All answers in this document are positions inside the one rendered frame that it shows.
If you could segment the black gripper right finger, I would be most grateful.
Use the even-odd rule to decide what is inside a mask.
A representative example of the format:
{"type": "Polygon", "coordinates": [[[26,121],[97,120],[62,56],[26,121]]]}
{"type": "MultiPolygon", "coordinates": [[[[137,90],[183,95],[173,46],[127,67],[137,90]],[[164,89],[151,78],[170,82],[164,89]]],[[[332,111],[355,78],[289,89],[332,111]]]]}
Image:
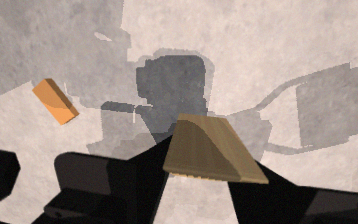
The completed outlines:
{"type": "Polygon", "coordinates": [[[255,161],[268,184],[227,181],[238,224],[312,224],[321,215],[358,220],[358,192],[299,186],[255,161]]]}

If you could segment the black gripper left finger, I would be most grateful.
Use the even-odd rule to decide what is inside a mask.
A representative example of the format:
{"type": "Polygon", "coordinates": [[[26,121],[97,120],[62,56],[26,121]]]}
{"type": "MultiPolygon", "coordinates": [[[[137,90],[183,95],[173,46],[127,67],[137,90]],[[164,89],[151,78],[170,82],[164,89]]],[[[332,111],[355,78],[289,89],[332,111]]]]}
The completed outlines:
{"type": "Polygon", "coordinates": [[[69,187],[123,198],[128,224],[153,224],[170,174],[163,165],[172,136],[128,160],[61,153],[54,160],[60,191],[69,187]]]}

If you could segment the orange rectangular block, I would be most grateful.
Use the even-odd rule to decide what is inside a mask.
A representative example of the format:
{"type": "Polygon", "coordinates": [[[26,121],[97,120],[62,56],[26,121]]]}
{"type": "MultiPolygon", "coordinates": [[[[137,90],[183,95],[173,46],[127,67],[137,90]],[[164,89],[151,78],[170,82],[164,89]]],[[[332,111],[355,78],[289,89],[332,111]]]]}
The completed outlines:
{"type": "Polygon", "coordinates": [[[37,95],[60,125],[68,123],[79,115],[74,105],[62,90],[57,87],[57,84],[52,78],[43,79],[42,82],[31,91],[37,95]]]}

